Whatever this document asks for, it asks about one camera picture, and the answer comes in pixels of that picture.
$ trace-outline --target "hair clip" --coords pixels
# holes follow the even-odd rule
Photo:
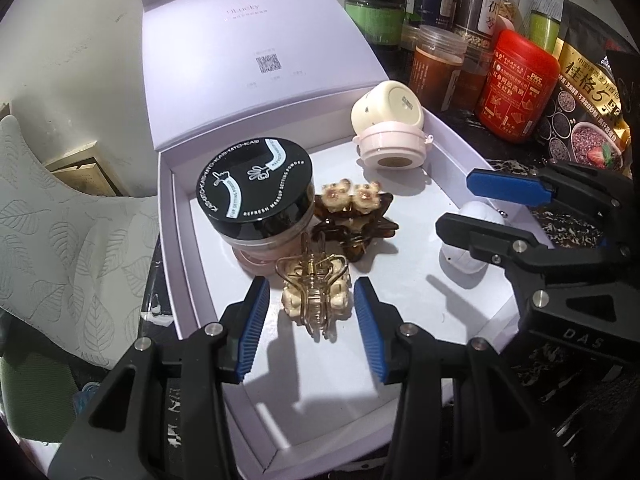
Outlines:
[[[354,186],[354,195],[349,195],[350,189],[346,178],[322,186],[315,209],[320,223],[311,232],[313,240],[323,234],[326,240],[338,242],[347,260],[357,262],[374,238],[393,237],[399,225],[384,218],[394,196],[381,192],[378,182]]]
[[[324,234],[318,237],[318,252],[311,251],[307,232],[300,237],[302,254],[276,261],[276,272],[284,280],[282,306],[289,317],[300,318],[311,337],[329,337],[334,316],[346,314],[351,277],[344,256],[327,256]]]

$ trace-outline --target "leaf-patterned fabric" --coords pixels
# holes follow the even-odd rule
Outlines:
[[[37,161],[0,121],[0,306],[112,368],[136,338],[158,237],[156,197],[94,197]]]

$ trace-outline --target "box lid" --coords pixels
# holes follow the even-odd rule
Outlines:
[[[292,102],[386,80],[336,0],[143,0],[156,150]]]

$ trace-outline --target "green fabric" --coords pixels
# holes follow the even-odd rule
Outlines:
[[[11,323],[0,359],[7,423],[22,438],[60,442],[75,420],[78,391],[62,351],[25,323]]]

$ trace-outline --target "red lid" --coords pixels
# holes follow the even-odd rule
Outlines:
[[[555,57],[517,32],[512,30],[502,31],[495,48],[496,50],[527,59],[530,63],[533,63],[540,75],[555,79],[560,74],[560,64]]]

